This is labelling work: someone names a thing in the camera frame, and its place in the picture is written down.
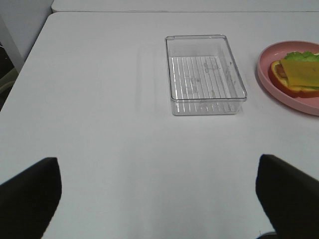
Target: cheese slice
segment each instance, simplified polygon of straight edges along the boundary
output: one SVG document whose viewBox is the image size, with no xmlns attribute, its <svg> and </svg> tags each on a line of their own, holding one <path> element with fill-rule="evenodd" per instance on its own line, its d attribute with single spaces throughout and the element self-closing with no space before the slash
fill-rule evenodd
<svg viewBox="0 0 319 239">
<path fill-rule="evenodd" d="M 319 87 L 319 62 L 280 60 L 289 86 Z"/>
</svg>

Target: table surface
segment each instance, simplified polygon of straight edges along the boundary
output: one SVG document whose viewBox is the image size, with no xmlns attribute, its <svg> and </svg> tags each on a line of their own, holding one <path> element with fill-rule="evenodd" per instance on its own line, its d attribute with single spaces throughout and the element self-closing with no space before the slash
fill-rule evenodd
<svg viewBox="0 0 319 239">
<path fill-rule="evenodd" d="M 57 11 L 319 11 L 318 0 L 54 0 Z"/>
<path fill-rule="evenodd" d="M 51 15 L 0 113 L 0 183 L 58 157 L 62 197 L 46 239 L 253 239 L 271 231 L 255 193 L 259 157 L 274 154 L 319 178 L 319 124 L 267 94 L 256 63 L 274 42 L 316 42 L 317 19 Z M 247 102 L 236 115 L 173 116 L 164 38 L 221 33 Z"/>
</svg>

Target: container rim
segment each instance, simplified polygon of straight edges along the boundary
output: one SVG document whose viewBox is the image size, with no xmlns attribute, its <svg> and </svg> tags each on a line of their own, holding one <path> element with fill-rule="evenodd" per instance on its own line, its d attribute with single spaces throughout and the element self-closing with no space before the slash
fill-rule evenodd
<svg viewBox="0 0 319 239">
<path fill-rule="evenodd" d="M 172 89 L 171 89 L 171 82 L 170 82 L 170 68 L 169 68 L 169 58 L 168 58 L 168 45 L 167 42 L 170 40 L 176 40 L 176 39 L 216 39 L 216 38 L 222 38 L 225 40 L 228 53 L 230 55 L 230 58 L 233 62 L 233 67 L 235 68 L 235 72 L 237 75 L 237 78 L 239 80 L 239 84 L 242 88 L 243 97 L 236 97 L 236 98 L 197 98 L 197 99 L 176 99 L 172 96 Z M 174 102 L 187 102 L 187 103 L 193 103 L 193 102 L 227 102 L 227 101 L 238 101 L 238 102 L 244 102 L 247 101 L 247 91 L 245 88 L 245 85 L 242 81 L 241 75 L 239 73 L 235 58 L 233 56 L 233 53 L 230 49 L 230 45 L 228 43 L 227 36 L 224 34 L 211 34 L 211 35 L 176 35 L 176 36 L 167 36 L 165 37 L 165 48 L 166 48 L 166 59 L 167 59 L 167 69 L 168 69 L 168 79 L 169 79 L 169 92 L 170 92 L 170 98 Z"/>
</svg>

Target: transparent tray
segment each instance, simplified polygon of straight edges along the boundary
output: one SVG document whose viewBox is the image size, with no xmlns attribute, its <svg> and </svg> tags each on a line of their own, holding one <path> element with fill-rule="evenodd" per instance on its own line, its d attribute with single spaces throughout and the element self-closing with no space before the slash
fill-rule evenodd
<svg viewBox="0 0 319 239">
<path fill-rule="evenodd" d="M 168 36 L 165 41 L 174 115 L 238 112 L 247 93 L 226 36 Z"/>
</svg>

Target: sandwich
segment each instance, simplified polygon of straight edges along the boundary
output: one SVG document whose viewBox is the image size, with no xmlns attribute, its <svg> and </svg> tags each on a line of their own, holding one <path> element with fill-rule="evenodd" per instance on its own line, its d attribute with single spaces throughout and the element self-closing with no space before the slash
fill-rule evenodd
<svg viewBox="0 0 319 239">
<path fill-rule="evenodd" d="M 290 97 L 319 97 L 319 53 L 291 52 L 268 71 L 275 87 Z"/>
</svg>

